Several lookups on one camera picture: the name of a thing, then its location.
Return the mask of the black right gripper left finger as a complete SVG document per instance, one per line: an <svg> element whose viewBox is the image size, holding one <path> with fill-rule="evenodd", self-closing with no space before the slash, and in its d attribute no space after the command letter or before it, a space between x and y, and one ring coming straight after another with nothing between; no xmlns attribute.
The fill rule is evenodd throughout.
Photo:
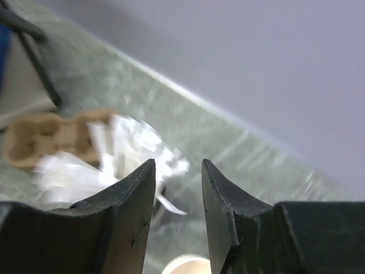
<svg viewBox="0 0 365 274"><path fill-rule="evenodd" d="M68 208L2 202L1 272L142 273L155 184L149 159Z"/></svg>

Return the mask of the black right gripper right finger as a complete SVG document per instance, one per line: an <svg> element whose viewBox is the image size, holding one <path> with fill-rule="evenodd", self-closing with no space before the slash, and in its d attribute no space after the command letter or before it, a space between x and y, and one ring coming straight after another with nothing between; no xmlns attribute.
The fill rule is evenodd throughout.
<svg viewBox="0 0 365 274"><path fill-rule="evenodd" d="M363 273L363 202L268 205L202 161L213 273Z"/></svg>

